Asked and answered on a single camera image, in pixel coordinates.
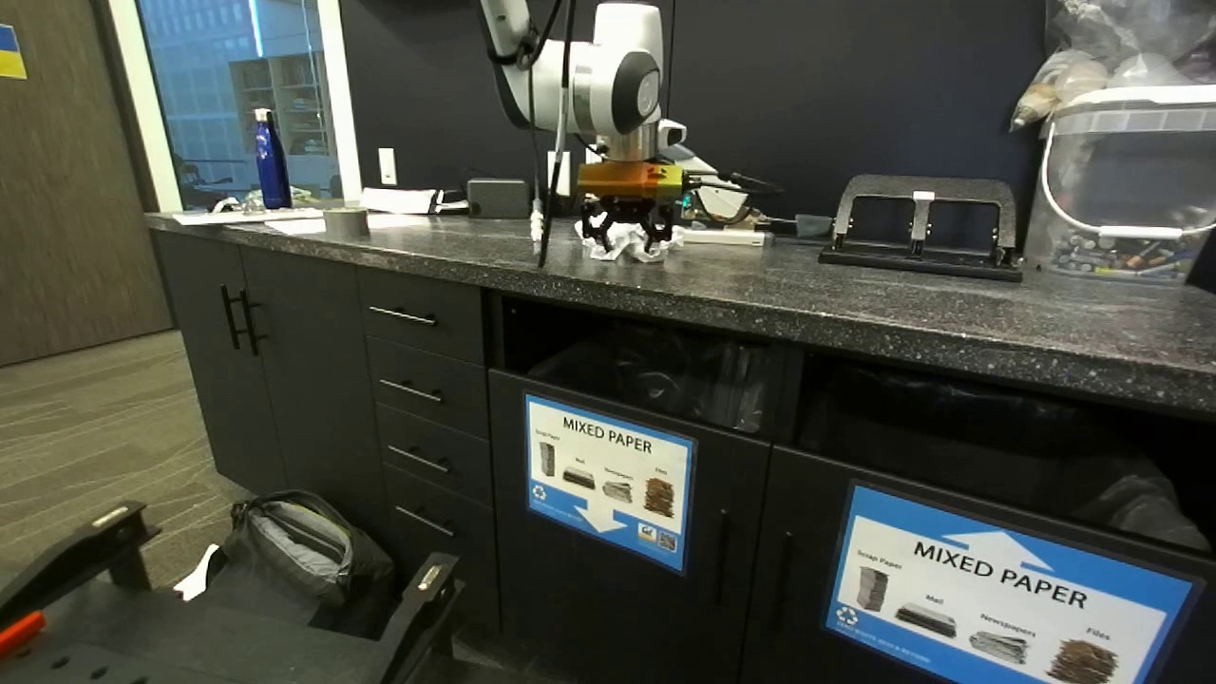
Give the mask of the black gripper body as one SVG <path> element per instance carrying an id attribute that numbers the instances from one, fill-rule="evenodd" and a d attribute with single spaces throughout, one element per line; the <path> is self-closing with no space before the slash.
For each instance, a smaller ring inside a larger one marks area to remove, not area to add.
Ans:
<path id="1" fill-rule="evenodd" d="M 651 199 L 612 199 L 612 203 L 587 203 L 581 208 L 581 222 L 599 233 L 612 223 L 642 223 L 646 233 L 667 233 L 676 223 L 676 208 L 667 203 L 651 203 Z"/>

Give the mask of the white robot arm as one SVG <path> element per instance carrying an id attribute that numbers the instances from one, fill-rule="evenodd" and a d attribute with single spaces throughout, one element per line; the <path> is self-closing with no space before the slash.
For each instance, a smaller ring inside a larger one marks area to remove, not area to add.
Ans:
<path id="1" fill-rule="evenodd" d="M 527 0 L 473 0 L 485 52 L 515 127 L 558 143 L 581 138 L 598 160 L 570 188 L 584 199 L 576 228 L 612 247 L 631 222 L 646 242 L 667 242 L 682 193 L 688 127 L 665 114 L 665 32 L 655 5 L 604 0 L 587 37 L 551 37 Z"/>

